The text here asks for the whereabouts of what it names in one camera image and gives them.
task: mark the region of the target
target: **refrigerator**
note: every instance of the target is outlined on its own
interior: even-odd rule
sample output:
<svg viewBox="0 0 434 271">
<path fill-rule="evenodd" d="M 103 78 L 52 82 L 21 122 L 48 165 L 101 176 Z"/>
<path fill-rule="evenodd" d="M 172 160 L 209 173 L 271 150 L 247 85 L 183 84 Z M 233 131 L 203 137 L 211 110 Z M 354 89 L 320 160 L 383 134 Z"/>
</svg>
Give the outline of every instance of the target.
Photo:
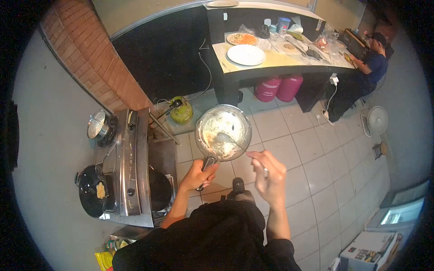
<svg viewBox="0 0 434 271">
<path fill-rule="evenodd" d="M 428 185 L 429 182 L 425 182 L 404 191 L 389 192 L 367 224 L 366 231 L 401 234 L 398 246 L 401 250 L 418 222 Z"/>
</svg>

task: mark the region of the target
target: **hand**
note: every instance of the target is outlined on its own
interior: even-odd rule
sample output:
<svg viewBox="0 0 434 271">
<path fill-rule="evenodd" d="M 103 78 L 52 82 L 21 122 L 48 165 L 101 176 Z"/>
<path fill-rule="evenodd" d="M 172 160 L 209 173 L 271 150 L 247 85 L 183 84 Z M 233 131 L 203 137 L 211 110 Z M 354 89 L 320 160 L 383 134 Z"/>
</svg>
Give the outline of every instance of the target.
<svg viewBox="0 0 434 271">
<path fill-rule="evenodd" d="M 204 184 L 207 187 L 211 184 L 212 180 L 215 178 L 216 170 L 219 166 L 218 163 L 207 167 L 202 172 L 202 166 L 204 165 L 203 160 L 196 160 L 193 162 L 190 170 L 187 172 L 185 177 L 182 179 L 179 188 L 184 190 L 193 190 Z"/>
<path fill-rule="evenodd" d="M 246 155 L 252 158 L 253 170 L 256 172 L 255 187 L 261 197 L 273 209 L 281 206 L 285 208 L 285 165 L 267 150 L 262 152 L 248 151 Z M 267 178 L 264 175 L 264 168 L 268 170 Z"/>
</svg>

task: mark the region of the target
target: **creamy mixture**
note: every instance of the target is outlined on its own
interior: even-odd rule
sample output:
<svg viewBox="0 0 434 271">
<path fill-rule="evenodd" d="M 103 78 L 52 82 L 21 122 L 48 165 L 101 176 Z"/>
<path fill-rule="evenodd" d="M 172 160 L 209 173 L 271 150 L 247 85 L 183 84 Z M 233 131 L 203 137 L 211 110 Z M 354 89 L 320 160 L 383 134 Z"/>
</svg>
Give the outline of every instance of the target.
<svg viewBox="0 0 434 271">
<path fill-rule="evenodd" d="M 211 114 L 204 120 L 202 136 L 206 148 L 214 153 L 219 160 L 231 158 L 240 148 L 231 142 L 216 142 L 218 132 L 230 135 L 238 144 L 242 141 L 244 128 L 239 120 L 231 112 L 218 112 Z"/>
</svg>

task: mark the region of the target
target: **man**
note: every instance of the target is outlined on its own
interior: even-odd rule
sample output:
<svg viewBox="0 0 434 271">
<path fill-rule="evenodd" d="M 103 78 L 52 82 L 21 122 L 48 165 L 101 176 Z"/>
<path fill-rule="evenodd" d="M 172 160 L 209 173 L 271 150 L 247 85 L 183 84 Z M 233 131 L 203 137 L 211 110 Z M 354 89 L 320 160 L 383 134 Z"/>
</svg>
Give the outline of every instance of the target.
<svg viewBox="0 0 434 271">
<path fill-rule="evenodd" d="M 378 32 L 372 34 L 369 39 L 371 50 L 365 60 L 359 60 L 350 55 L 350 59 L 357 65 L 358 72 L 353 75 L 339 77 L 336 94 L 327 103 L 325 110 L 328 111 L 330 122 L 337 121 L 358 99 L 373 92 L 378 81 L 387 71 L 387 58 L 385 48 L 388 46 L 386 38 Z"/>
<path fill-rule="evenodd" d="M 208 186 L 218 168 L 215 164 L 202 172 L 203 161 L 197 160 L 181 181 L 161 228 L 118 250 L 114 270 L 301 271 L 294 261 L 285 210 L 286 168 L 267 150 L 246 154 L 252 158 L 256 189 L 270 205 L 265 247 L 265 220 L 251 200 L 205 204 L 184 218 L 190 191 L 202 183 Z"/>
</svg>

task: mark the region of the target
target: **stainless steel stove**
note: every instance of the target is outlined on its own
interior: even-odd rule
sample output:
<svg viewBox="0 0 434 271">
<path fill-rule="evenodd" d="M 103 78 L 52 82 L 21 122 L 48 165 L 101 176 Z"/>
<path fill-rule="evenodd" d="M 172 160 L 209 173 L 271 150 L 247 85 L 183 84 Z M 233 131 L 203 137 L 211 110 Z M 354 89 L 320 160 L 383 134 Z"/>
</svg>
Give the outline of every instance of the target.
<svg viewBox="0 0 434 271">
<path fill-rule="evenodd" d="M 110 116 L 111 134 L 97 141 L 94 164 L 108 154 L 102 170 L 109 197 L 101 220 L 155 227 L 170 209 L 170 204 L 164 210 L 151 209 L 148 165 L 169 176 L 173 202 L 178 190 L 175 142 L 148 140 L 149 118 L 150 108 L 122 110 Z"/>
</svg>

